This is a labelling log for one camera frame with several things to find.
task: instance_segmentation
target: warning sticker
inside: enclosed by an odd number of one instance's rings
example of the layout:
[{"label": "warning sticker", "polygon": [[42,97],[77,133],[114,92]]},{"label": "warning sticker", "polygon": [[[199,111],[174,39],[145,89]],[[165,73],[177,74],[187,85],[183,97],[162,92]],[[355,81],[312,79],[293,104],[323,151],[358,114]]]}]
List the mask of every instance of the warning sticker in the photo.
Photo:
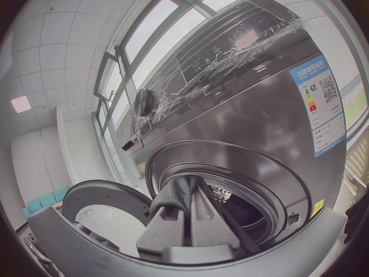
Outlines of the warning sticker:
[{"label": "warning sticker", "polygon": [[316,213],[323,208],[323,204],[324,204],[324,199],[316,203],[316,205],[314,206],[314,212],[312,213],[311,217],[316,215]]},{"label": "warning sticker", "polygon": [[290,71],[310,120],[314,156],[318,157],[346,138],[341,97],[323,55]]}]

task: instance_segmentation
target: washing machine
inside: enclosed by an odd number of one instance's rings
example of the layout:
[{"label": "washing machine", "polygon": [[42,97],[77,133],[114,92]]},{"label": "washing machine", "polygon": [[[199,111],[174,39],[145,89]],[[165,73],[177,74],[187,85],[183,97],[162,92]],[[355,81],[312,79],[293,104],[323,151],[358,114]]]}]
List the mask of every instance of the washing machine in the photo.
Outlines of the washing machine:
[{"label": "washing machine", "polygon": [[243,0],[200,26],[131,113],[117,135],[150,198],[199,175],[221,203],[250,204],[240,224],[259,245],[336,202],[346,156],[337,84],[302,19],[274,0]]},{"label": "washing machine", "polygon": [[[332,208],[346,128],[332,71],[302,19],[274,0],[242,0],[154,70],[117,129],[144,194],[108,181],[73,186],[62,215],[48,208],[29,217],[48,256],[70,276],[312,272],[344,225]],[[238,223],[262,252],[210,266],[154,264],[75,222],[84,208],[108,205],[148,226],[151,201],[183,175],[201,176],[220,204],[237,206]]]}]

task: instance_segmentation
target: washing machine door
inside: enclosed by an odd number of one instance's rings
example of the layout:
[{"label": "washing machine door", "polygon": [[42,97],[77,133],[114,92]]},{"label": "washing machine door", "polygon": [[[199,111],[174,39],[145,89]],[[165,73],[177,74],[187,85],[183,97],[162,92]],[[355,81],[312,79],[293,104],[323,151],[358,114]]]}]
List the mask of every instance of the washing machine door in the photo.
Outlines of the washing machine door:
[{"label": "washing machine door", "polygon": [[84,181],[65,195],[62,215],[106,247],[138,257],[136,241],[150,222],[151,202],[136,189],[117,182]]}]

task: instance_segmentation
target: protective plastic film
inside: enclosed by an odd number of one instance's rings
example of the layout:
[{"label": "protective plastic film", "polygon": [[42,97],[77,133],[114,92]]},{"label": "protective plastic film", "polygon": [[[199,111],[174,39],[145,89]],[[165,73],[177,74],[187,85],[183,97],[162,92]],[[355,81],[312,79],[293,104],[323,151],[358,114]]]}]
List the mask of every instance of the protective plastic film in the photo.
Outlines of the protective plastic film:
[{"label": "protective plastic film", "polygon": [[142,138],[163,118],[191,99],[227,82],[230,73],[261,57],[283,36],[302,28],[302,19],[274,0],[243,0],[213,17],[169,54],[145,89],[154,96],[150,114],[137,116]]}]

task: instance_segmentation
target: front-loading washing machine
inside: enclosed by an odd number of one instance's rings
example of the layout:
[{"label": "front-loading washing machine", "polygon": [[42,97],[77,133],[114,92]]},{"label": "front-loading washing machine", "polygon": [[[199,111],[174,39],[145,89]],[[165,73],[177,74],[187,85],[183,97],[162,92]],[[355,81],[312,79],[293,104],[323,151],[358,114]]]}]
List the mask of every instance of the front-loading washing machine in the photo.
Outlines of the front-loading washing machine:
[{"label": "front-loading washing machine", "polygon": [[346,155],[337,84],[302,19],[274,0],[243,0],[199,27],[131,113],[118,140],[152,198],[202,176],[222,203],[251,204],[242,226],[268,245],[335,204]]}]

